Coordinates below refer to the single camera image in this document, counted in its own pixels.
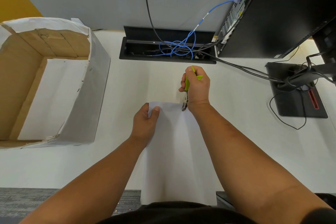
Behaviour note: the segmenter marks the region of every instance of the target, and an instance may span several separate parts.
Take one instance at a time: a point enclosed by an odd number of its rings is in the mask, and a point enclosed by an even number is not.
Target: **person's right hand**
[[[210,88],[210,78],[204,72],[203,68],[199,66],[193,66],[195,73],[191,67],[187,67],[185,73],[182,76],[181,88],[178,90],[180,92],[184,91],[186,86],[186,76],[190,81],[190,86],[188,89],[188,109],[193,112],[193,110],[201,104],[210,104],[209,102],[209,88]],[[197,79],[197,75],[203,75],[201,80]]]

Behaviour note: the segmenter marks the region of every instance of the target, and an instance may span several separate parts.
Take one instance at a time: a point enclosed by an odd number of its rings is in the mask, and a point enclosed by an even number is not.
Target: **forearm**
[[[192,110],[208,148],[218,178],[235,207],[260,223],[288,222],[297,198],[297,221],[310,208],[327,207],[285,168],[224,119],[209,104]],[[290,201],[282,205],[279,201]]]
[[[112,215],[146,143],[130,137],[51,196],[22,223],[97,223]]]

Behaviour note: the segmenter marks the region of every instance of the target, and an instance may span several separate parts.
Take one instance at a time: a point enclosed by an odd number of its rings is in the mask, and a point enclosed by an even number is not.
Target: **black shirt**
[[[138,210],[112,216],[99,224],[256,224],[242,214],[191,202],[157,202]],[[336,211],[317,209],[309,213],[301,224],[335,224]]]

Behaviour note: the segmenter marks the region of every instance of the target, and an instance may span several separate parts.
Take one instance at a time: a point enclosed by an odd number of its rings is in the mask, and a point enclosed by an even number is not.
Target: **green hole punch handle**
[[[203,75],[198,75],[196,77],[200,81],[203,78]],[[185,88],[184,88],[184,91],[187,91],[189,89],[189,87],[190,87],[190,81],[188,80],[188,77],[186,76],[185,77]]]

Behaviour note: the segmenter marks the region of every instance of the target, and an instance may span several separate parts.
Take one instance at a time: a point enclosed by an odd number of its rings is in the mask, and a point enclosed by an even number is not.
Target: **person's left arm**
[[[135,114],[130,137],[24,218],[21,224],[97,223],[110,217],[140,153],[153,137],[160,108],[149,104]]]

